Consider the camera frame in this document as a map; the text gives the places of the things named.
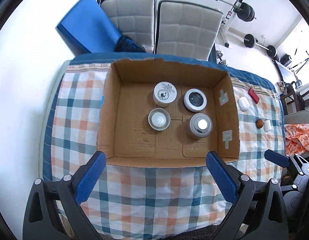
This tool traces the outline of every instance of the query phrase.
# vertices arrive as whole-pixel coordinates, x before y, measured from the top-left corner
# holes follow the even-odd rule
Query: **tufted cushion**
[[[223,13],[202,5],[160,1],[156,53],[207,60]]]
[[[124,35],[153,53],[155,4],[156,0],[103,0],[101,8]]]

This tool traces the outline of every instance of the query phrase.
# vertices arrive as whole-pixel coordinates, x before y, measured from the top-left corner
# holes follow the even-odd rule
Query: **blue board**
[[[113,52],[122,33],[95,0],[80,0],[57,28],[84,52]]]

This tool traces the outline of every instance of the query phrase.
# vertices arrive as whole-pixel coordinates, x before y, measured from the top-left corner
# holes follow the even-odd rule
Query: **orange patterned cloth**
[[[285,124],[286,154],[309,151],[309,124]]]

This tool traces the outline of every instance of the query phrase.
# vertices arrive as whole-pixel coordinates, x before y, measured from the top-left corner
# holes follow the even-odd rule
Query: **brown ball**
[[[261,129],[261,128],[263,127],[263,125],[264,125],[263,120],[257,119],[257,121],[256,121],[256,127],[257,127],[258,129]]]

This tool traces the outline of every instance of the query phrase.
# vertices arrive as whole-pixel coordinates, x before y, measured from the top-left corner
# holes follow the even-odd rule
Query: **checkered tablecloth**
[[[74,174],[96,150],[104,80],[113,60],[93,60],[95,63],[73,60],[53,95],[47,125],[51,129],[46,130],[43,149],[45,180]],[[251,73],[245,76],[244,72],[230,69],[229,74],[236,99],[249,99],[250,87],[260,97],[257,105],[250,102],[247,112],[238,107],[240,155],[231,165],[253,180],[279,179],[281,169],[263,156],[267,149],[284,153],[283,115],[277,93],[270,82]],[[273,130],[258,130],[257,118],[271,120]],[[159,239],[219,224],[231,204],[224,200],[206,167],[145,169],[107,165],[81,207],[100,233],[117,239]]]

